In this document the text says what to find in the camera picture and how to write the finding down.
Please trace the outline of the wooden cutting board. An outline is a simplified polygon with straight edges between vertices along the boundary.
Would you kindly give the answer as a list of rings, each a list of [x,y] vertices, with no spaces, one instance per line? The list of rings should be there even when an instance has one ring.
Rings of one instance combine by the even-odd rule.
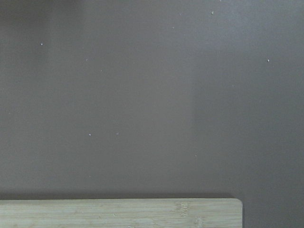
[[[241,228],[238,199],[1,200],[2,228]]]

